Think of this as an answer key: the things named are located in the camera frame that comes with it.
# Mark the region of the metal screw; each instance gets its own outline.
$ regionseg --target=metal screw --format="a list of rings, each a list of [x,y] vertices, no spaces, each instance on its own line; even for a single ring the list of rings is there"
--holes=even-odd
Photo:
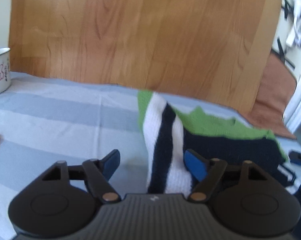
[[[118,198],[119,198],[118,194],[114,192],[108,192],[103,195],[103,200],[107,202],[118,200]]]
[[[206,194],[201,192],[195,192],[190,197],[194,201],[204,201],[205,199],[207,199]]]

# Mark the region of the green fabric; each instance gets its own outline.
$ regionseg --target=green fabric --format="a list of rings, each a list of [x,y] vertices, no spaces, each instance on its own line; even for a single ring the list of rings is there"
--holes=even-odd
[[[151,100],[153,92],[141,90],[138,92],[138,109],[139,109],[139,126],[142,129],[147,106]],[[175,113],[180,118],[183,126],[191,133],[212,136],[226,137],[229,139],[267,139],[276,140],[274,133],[271,130],[263,130],[246,127],[235,118],[222,119],[213,115],[205,114],[201,107],[196,107],[189,114],[182,113],[174,108]],[[281,149],[279,143],[278,148],[282,156],[287,160],[288,157]]]

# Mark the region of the brown fabric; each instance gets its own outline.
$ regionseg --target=brown fabric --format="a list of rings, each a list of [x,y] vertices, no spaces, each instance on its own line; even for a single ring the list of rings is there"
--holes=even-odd
[[[270,129],[274,134],[296,139],[283,123],[284,110],[294,94],[296,80],[274,54],[270,54],[260,82],[255,104],[242,114],[253,126]]]

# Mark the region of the wooden panel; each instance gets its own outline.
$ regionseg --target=wooden panel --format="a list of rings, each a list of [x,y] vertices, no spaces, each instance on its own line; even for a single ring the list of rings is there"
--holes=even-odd
[[[12,0],[12,70],[249,112],[281,0]]]

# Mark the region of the wooden surface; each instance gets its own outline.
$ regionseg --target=wooden surface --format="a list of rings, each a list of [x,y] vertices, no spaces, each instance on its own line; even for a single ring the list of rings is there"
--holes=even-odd
[[[12,0],[11,68],[248,112],[281,0]]]

